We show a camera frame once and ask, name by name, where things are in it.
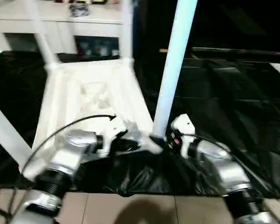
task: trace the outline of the white shelf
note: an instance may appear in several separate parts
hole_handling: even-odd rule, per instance
[[[90,15],[71,17],[64,3],[45,0],[38,0],[37,3],[43,21],[122,24],[119,4],[91,5]],[[25,11],[24,2],[15,0],[0,7],[0,20],[30,20],[30,18]]]

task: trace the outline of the wire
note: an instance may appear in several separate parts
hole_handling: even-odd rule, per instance
[[[215,141],[212,141],[211,139],[209,138],[206,138],[206,137],[203,137],[203,136],[200,136],[200,135],[196,135],[196,134],[183,134],[182,135],[185,135],[185,136],[192,136],[192,137],[195,137],[195,138],[199,138],[199,139],[202,139],[202,140],[206,140],[214,145],[216,145],[217,147],[223,149],[224,151],[228,152],[229,154],[233,155],[231,152],[229,152],[226,148],[224,148],[223,146],[221,146],[220,144],[216,143]],[[243,167],[244,170],[247,170],[249,171],[250,174],[252,174],[253,176],[255,176],[256,179],[258,179],[259,181],[259,177],[257,177],[254,173],[252,173],[252,171],[250,169],[248,169],[246,166],[243,165],[243,163],[235,156],[233,155],[233,158],[240,164],[241,167]],[[279,191],[280,193],[280,187],[274,182],[274,180],[272,178],[270,178],[270,182],[272,185],[275,186],[275,188]]]
[[[226,148],[224,148],[223,146],[221,146],[220,144],[216,143],[215,141],[213,141],[209,138],[206,138],[206,137],[203,137],[203,136],[200,136],[200,135],[197,135],[197,134],[183,134],[182,133],[182,135],[191,136],[191,137],[195,137],[195,138],[198,138],[198,139],[206,140],[206,141],[218,146],[219,148],[223,149],[224,151],[228,152],[229,154],[231,154],[231,152],[229,152]]]
[[[109,118],[110,120],[113,120],[116,116],[112,116],[112,115],[105,115],[105,114],[102,114],[102,115],[91,115],[91,116],[87,116],[87,117],[84,117],[84,118],[80,118],[78,120],[75,120],[61,128],[59,128],[57,131],[55,131],[54,133],[52,133],[45,141],[42,142],[42,144],[39,145],[39,147],[36,148],[36,150],[30,155],[30,157],[27,159],[24,167],[23,167],[23,170],[22,170],[22,174],[24,173],[24,171],[26,170],[28,164],[31,162],[31,160],[33,159],[33,157],[36,155],[36,153],[44,146],[44,144],[47,143],[47,141],[49,139],[51,139],[53,136],[55,136],[56,134],[58,134],[59,132],[61,132],[62,130],[64,130],[65,128],[69,127],[69,126],[72,126],[80,121],[83,121],[83,120],[87,120],[87,119],[92,119],[92,118]],[[13,195],[11,196],[11,199],[9,201],[9,205],[8,205],[8,214],[11,214],[12,213],[12,208],[13,208],[13,204],[14,204],[14,198],[15,198],[15,195],[16,195],[16,191],[17,191],[17,186],[20,184],[21,182],[21,174],[19,174],[19,177],[17,178],[17,180],[15,181],[15,185],[14,185],[14,188],[13,188]]]

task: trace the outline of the black plastic sheet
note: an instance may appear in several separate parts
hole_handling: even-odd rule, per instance
[[[0,110],[32,146],[47,74],[39,53],[0,54]],[[0,187],[13,186],[18,164],[0,145]]]
[[[154,116],[165,59],[137,61],[137,78]],[[31,145],[46,73],[36,54],[0,55],[0,109]],[[170,120],[187,113],[198,134],[228,145],[262,181],[266,197],[280,197],[280,74],[267,63],[186,60]],[[17,164],[0,147],[0,186],[12,187]],[[73,191],[167,195],[217,195],[192,160],[165,151],[88,162]],[[24,182],[21,187],[29,186]]]

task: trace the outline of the tile floor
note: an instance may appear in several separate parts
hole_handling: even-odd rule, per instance
[[[24,191],[19,191],[19,203]],[[11,190],[0,193],[6,210]],[[232,224],[221,198],[68,193],[60,224]]]

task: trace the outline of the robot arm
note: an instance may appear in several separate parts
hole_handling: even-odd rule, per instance
[[[234,161],[230,150],[222,143],[195,138],[183,133],[193,133],[188,117],[178,117],[172,123],[171,148],[180,150],[184,158],[195,157],[199,168],[208,173],[216,185],[227,208],[237,224],[277,224],[269,211],[265,211],[263,198],[250,184],[242,166]]]
[[[63,144],[46,169],[35,178],[35,188],[26,194],[11,224],[53,224],[64,195],[71,188],[75,173],[83,161],[135,152],[114,153],[112,143],[118,136],[122,140],[134,142],[137,145],[136,152],[149,150],[153,154],[160,154],[163,151],[161,144],[156,143],[160,139],[140,132],[136,126],[124,125],[118,119],[110,123],[102,135],[71,130],[63,137]],[[172,133],[166,147],[178,150],[186,159],[192,156],[197,158],[200,168],[210,174],[209,178],[216,183],[235,223],[278,223],[270,212],[264,210],[262,198],[252,188],[245,171],[233,160],[226,146],[185,135],[195,131],[187,116],[178,117],[171,127]]]
[[[62,207],[62,201],[80,164],[83,161],[97,160],[112,155],[130,152],[114,151],[112,143],[121,136],[121,140],[133,142],[137,149],[133,152],[150,151],[160,154],[163,148],[131,123],[119,118],[110,122],[102,135],[83,130],[71,130],[62,138],[63,144],[57,144],[58,150],[48,165],[34,178],[35,187],[29,191],[18,206],[11,224],[53,224],[54,218]]]

